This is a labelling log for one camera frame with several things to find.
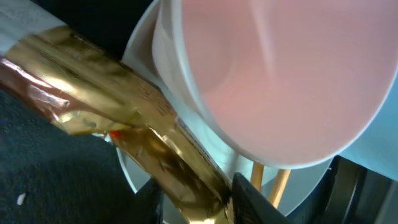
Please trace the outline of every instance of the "black object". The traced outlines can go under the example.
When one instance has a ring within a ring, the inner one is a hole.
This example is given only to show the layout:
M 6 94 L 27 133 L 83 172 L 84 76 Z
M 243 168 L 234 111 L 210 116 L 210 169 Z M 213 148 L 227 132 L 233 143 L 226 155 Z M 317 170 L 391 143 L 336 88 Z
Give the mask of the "black object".
M 113 224 L 161 224 L 163 223 L 163 191 L 153 180 L 139 189 L 134 202 L 120 212 Z
M 235 224 L 289 223 L 240 173 L 234 175 L 232 200 Z
M 32 0 L 120 60 L 152 0 Z
M 328 203 L 318 223 L 349 223 L 359 202 L 366 169 L 340 158 Z

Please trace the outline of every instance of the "black plastic part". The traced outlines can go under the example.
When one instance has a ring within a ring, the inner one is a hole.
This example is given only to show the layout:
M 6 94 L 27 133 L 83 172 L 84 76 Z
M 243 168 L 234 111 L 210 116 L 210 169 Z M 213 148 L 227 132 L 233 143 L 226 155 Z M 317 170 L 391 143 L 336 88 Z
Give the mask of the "black plastic part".
M 163 222 L 164 194 L 154 180 L 135 194 L 133 203 L 116 217 L 115 224 L 161 224 Z
M 235 224 L 289 223 L 240 173 L 234 175 L 232 200 Z
M 321 224 L 349 223 L 361 195 L 366 169 L 341 158 Z

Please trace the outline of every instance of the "white plate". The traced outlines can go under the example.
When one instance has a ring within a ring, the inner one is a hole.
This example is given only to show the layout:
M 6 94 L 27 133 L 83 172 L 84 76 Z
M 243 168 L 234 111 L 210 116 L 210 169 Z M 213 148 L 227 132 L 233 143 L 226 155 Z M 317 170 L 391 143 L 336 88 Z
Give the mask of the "white plate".
M 178 101 L 155 75 L 151 47 L 158 10 L 159 3 L 155 0 L 137 23 L 127 43 L 122 62 L 160 87 L 179 116 L 186 122 L 191 131 L 198 137 L 215 162 L 229 178 L 232 178 L 235 172 L 240 172 L 249 179 L 253 161 L 239 155 L 226 145 L 195 112 L 181 101 Z M 127 181 L 133 191 L 136 192 L 149 180 L 149 176 L 125 152 L 118 149 L 118 156 Z M 292 171 L 279 205 L 279 210 L 284 215 L 288 215 L 307 198 L 308 194 L 323 177 L 329 164 L 330 161 L 326 161 L 314 167 Z M 277 169 L 266 167 L 262 183 L 266 185 L 266 183 L 276 176 L 276 173 Z M 263 186 L 262 192 L 266 193 L 268 190 L 269 186 Z M 185 223 L 180 212 L 172 205 L 167 197 L 164 202 L 164 221 L 171 224 Z

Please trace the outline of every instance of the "copper foil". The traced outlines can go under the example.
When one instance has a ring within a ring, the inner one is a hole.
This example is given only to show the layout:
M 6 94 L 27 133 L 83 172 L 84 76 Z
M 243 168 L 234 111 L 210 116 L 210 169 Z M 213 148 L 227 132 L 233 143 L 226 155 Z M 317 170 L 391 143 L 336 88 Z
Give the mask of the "copper foil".
M 1 88 L 69 134 L 112 131 L 187 221 L 233 222 L 229 180 L 156 86 L 68 27 L 28 35 L 0 60 Z

